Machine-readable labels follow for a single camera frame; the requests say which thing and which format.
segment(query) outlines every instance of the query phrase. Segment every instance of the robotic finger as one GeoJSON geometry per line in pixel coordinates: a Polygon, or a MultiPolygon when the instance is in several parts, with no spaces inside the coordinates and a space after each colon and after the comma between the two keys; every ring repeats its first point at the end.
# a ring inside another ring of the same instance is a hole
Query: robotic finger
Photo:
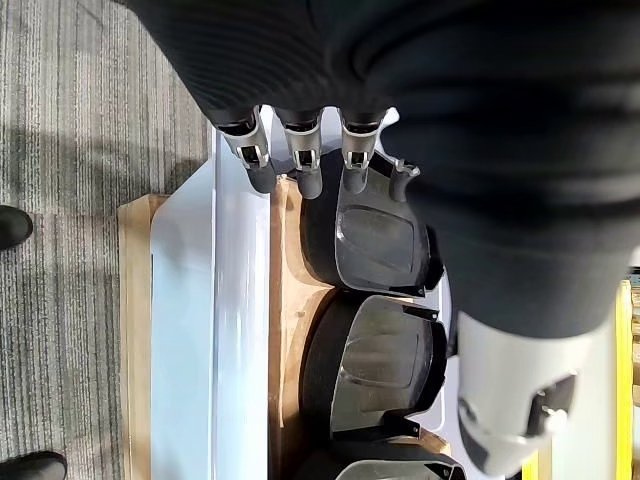
{"type": "Polygon", "coordinates": [[[234,120],[214,126],[247,169],[253,188],[260,193],[272,193],[276,186],[276,174],[269,159],[269,145],[259,107],[234,120]]]}

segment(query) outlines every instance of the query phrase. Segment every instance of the gray carpet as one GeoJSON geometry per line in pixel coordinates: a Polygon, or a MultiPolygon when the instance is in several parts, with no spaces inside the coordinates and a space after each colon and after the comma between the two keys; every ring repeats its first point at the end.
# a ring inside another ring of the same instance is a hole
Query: gray carpet
{"type": "Polygon", "coordinates": [[[55,449],[70,479],[122,476],[116,208],[175,190],[207,127],[124,7],[0,0],[0,458],[55,449]]]}

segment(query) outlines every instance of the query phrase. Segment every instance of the yellow post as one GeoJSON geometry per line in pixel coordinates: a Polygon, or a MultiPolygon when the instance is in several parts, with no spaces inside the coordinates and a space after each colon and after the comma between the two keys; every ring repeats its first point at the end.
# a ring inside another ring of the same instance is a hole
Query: yellow post
{"type": "Polygon", "coordinates": [[[631,283],[624,280],[616,295],[616,480],[631,478],[633,365],[631,360],[631,283]]]}

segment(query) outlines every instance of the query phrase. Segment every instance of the white plastic surface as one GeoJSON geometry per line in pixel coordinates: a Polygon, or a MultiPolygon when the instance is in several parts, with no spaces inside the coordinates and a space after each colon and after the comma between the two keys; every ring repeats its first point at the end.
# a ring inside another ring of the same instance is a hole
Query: white plastic surface
{"type": "MultiPolygon", "coordinates": [[[[262,116],[268,120],[271,112],[262,116]]],[[[268,474],[269,196],[218,144],[213,461],[216,480],[268,474]]]]}
{"type": "Polygon", "coordinates": [[[213,138],[152,225],[154,480],[268,476],[269,198],[213,138]]]}
{"type": "Polygon", "coordinates": [[[152,223],[154,480],[212,478],[212,192],[209,161],[158,209],[152,223]]]}

